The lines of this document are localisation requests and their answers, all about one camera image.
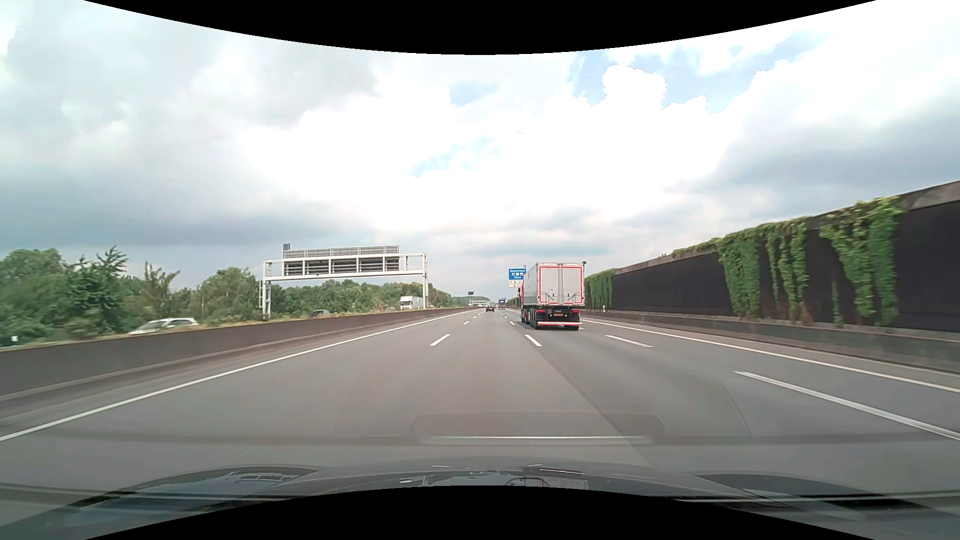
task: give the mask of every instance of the truck rear door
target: truck rear door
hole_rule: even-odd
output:
[[[584,302],[584,267],[577,265],[564,265],[560,267],[561,304],[579,305]]]
[[[537,287],[540,304],[559,304],[561,301],[560,266],[542,264],[537,267]]]

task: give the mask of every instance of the green vine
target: green vine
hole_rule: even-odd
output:
[[[686,248],[680,248],[680,249],[673,250],[672,252],[670,252],[670,255],[673,256],[673,257],[679,257],[679,256],[681,256],[681,255],[685,255],[685,254],[688,254],[688,253],[694,253],[694,252],[698,252],[698,251],[711,251],[711,250],[715,250],[716,247],[717,247],[717,244],[718,244],[719,242],[720,242],[720,238],[719,238],[719,237],[717,237],[717,238],[711,238],[710,240],[707,240],[706,242],[700,242],[699,244],[696,244],[696,245],[694,245],[694,246],[689,246],[689,247],[686,247]]]
[[[820,236],[829,240],[844,274],[853,284],[856,310],[861,317],[876,314],[876,324],[887,326],[897,318],[897,273],[893,240],[904,210],[899,197],[860,202],[827,216]]]
[[[830,280],[830,284],[833,286],[833,324],[837,326],[843,326],[843,313],[840,312],[840,293],[837,292],[837,280],[834,277]]]
[[[613,272],[616,268],[604,270],[587,276],[584,282],[587,286],[587,308],[600,309],[610,307],[613,303]]]
[[[730,233],[716,242],[716,251],[724,267],[733,311],[741,317],[759,317],[759,248],[767,251],[773,278],[774,302],[780,309],[780,288],[786,293],[788,314],[799,319],[808,277],[804,239],[806,218]]]

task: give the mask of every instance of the median barrier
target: median barrier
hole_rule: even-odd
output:
[[[324,334],[416,322],[474,309],[421,309],[232,327],[129,335],[114,339],[0,350],[0,400],[102,380],[191,359],[210,358],[271,345],[288,345]]]
[[[960,373],[960,333],[955,332],[648,311],[585,310],[584,314]]]

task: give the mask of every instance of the truck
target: truck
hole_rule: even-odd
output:
[[[520,322],[534,330],[579,330],[584,309],[584,265],[581,262],[535,262],[520,286]]]
[[[423,298],[421,296],[401,296],[400,310],[404,309],[423,309]]]

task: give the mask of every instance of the white car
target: white car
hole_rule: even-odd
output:
[[[130,333],[153,333],[155,331],[165,331],[177,328],[186,328],[186,327],[195,327],[199,326],[200,323],[197,322],[193,317],[170,317],[166,319],[157,319],[155,321],[150,321],[149,323],[141,326],[140,328],[130,332]]]

